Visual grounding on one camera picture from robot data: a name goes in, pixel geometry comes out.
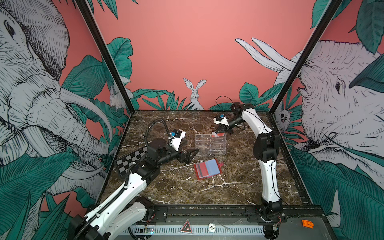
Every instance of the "orange clip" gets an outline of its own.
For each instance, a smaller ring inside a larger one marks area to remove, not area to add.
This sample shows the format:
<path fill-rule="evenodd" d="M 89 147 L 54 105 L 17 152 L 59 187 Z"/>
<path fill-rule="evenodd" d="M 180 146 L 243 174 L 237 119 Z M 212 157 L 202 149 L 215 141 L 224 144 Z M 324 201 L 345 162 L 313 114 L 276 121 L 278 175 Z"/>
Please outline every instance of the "orange clip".
<path fill-rule="evenodd" d="M 310 227 L 313 228 L 313 223 L 308 220 L 302 220 L 303 221 L 303 227 Z"/>

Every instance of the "warning sign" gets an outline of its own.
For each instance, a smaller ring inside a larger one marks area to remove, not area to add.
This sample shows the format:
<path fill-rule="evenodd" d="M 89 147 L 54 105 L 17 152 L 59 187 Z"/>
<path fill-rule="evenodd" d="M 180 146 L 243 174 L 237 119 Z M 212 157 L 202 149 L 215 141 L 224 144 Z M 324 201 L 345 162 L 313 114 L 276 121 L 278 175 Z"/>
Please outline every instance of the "warning sign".
<path fill-rule="evenodd" d="M 191 224 L 189 223 L 188 218 L 187 218 L 186 222 L 184 223 L 183 227 L 181 228 L 180 232 L 193 234 Z"/>

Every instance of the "rabbit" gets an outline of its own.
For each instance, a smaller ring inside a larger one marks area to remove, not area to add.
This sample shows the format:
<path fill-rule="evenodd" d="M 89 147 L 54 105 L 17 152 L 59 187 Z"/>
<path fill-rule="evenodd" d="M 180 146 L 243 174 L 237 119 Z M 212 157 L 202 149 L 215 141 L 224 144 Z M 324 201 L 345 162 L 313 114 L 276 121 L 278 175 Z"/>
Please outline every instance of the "rabbit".
<path fill-rule="evenodd" d="M 191 110 L 204 110 L 204 108 L 200 105 L 198 99 L 199 99 L 199 94 L 197 93 L 198 89 L 201 88 L 207 81 L 205 79 L 201 80 L 196 88 L 193 88 L 193 84 L 191 81 L 188 79 L 184 78 L 184 82 L 187 85 L 187 88 L 192 90 L 191 94 L 191 103 L 192 103 L 192 109 Z"/>

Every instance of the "pink wall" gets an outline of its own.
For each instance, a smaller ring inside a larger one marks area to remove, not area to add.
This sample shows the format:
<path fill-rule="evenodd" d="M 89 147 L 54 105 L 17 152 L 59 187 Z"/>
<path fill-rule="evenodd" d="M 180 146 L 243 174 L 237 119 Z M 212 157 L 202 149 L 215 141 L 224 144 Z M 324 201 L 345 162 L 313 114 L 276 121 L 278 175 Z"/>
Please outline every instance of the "pink wall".
<path fill-rule="evenodd" d="M 207 110 L 219 95 L 238 100 L 246 81 L 263 93 L 276 79 L 276 72 L 258 64 L 235 39 L 256 48 L 251 38 L 260 39 L 290 59 L 312 33 L 314 2 L 147 0 L 137 5 L 117 0 L 117 19 L 95 1 L 94 16 L 107 43 L 117 37 L 132 41 L 133 72 L 127 88 L 132 92 L 139 88 L 175 90 L 182 99 L 191 94 L 183 78 L 195 87 L 206 79 L 199 89 L 199 102 Z M 140 109 L 152 109 L 138 101 Z"/>

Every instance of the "transparent container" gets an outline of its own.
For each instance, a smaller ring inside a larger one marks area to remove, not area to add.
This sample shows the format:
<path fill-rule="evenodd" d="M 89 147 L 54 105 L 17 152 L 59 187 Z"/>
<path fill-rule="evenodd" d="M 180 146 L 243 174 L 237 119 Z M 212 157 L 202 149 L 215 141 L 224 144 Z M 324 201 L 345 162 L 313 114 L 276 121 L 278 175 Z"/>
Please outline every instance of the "transparent container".
<path fill-rule="evenodd" d="M 225 155 L 226 143 L 225 135 L 222 137 L 212 137 L 211 134 L 196 134 L 195 145 L 196 148 L 200 149 L 196 155 Z"/>

